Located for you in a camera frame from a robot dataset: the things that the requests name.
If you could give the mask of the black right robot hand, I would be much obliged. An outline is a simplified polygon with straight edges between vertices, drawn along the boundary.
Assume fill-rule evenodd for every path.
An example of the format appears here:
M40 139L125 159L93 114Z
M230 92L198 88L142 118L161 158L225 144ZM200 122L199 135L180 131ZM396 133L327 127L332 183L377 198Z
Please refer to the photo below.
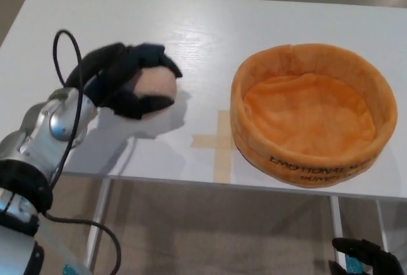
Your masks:
M361 263L371 266L373 274L404 274L400 261L391 252L365 239L335 237L333 248Z

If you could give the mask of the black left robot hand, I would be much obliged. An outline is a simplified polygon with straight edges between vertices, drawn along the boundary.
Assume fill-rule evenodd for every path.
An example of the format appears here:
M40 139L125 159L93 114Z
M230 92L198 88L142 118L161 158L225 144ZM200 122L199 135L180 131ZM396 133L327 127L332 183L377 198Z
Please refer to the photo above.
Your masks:
M79 88L82 83L96 107L140 120L175 103L176 79L182 76L163 45L113 43L86 54L65 86Z

